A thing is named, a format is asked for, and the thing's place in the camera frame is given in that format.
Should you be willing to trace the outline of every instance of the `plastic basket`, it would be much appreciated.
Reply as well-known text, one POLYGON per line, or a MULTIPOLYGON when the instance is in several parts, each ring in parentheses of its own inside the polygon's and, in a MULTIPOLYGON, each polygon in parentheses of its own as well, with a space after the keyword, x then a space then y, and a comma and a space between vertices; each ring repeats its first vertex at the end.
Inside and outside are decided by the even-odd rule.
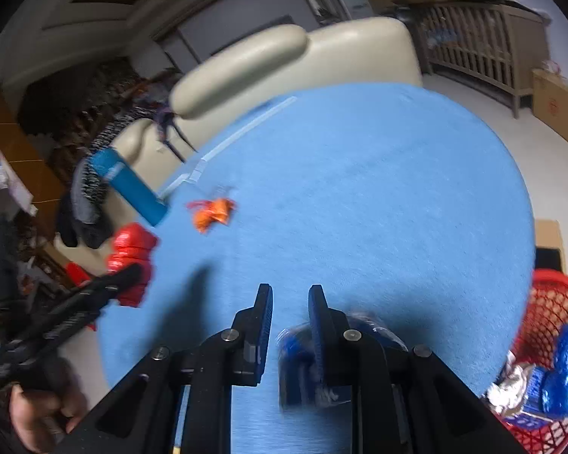
MULTIPOLYGON (((535 270, 526 314, 511 348, 516 361, 553 368, 554 346, 565 323, 568 323, 568 277, 558 271, 535 270)), ((568 445, 568 418, 534 431, 506 425, 531 454, 560 454, 568 445)))

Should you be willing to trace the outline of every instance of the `blue cloth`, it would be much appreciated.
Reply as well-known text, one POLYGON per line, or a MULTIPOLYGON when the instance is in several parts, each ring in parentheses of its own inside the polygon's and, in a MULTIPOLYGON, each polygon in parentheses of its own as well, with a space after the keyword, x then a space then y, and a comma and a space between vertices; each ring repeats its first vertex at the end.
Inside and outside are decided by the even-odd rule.
POLYGON ((232 452, 346 452, 345 406, 278 407, 275 338, 307 320, 309 287, 321 284, 332 308, 378 315, 409 347, 427 344, 482 393, 525 308, 531 206, 494 132, 437 93, 346 84, 276 106, 283 101, 250 111, 182 166, 190 173, 226 138, 272 114, 200 162, 197 184, 171 196, 168 215, 150 228, 161 242, 145 301, 106 309, 101 357, 114 385, 153 344, 192 346, 229 327, 269 283, 267 367, 258 388, 234 388, 232 452), (201 235, 185 204, 219 187, 237 210, 229 226, 201 235))

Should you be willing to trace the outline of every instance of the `orange candy wrapper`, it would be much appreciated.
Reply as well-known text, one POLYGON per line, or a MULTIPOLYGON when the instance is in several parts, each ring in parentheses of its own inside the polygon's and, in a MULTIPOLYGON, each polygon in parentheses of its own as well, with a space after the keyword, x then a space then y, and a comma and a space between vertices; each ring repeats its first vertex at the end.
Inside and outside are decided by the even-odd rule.
POLYGON ((187 207, 190 210, 198 208, 191 219, 198 232, 206 233, 210 224, 214 221, 227 225, 229 213, 236 208, 236 204, 227 198, 217 198, 214 201, 192 201, 187 204, 187 207))

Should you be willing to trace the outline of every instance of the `human hand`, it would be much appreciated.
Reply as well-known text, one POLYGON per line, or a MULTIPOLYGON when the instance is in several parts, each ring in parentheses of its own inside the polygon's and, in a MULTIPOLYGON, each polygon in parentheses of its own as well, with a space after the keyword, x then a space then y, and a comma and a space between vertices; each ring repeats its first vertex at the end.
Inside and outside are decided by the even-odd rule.
POLYGON ((55 447, 55 437, 44 422, 45 417, 61 411, 69 419, 65 427, 69 434, 86 414, 86 398, 76 378, 70 375, 70 385, 62 398, 47 391, 23 391, 19 384, 12 387, 9 405, 12 426, 26 449, 45 453, 55 447))

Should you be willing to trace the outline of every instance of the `blue cylinder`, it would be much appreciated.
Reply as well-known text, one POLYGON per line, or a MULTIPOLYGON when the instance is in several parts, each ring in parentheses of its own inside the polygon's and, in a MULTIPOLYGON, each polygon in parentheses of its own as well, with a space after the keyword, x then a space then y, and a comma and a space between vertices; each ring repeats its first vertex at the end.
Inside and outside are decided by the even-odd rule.
POLYGON ((94 170, 154 227, 167 214, 168 207, 134 173, 113 148, 104 148, 90 159, 94 170))

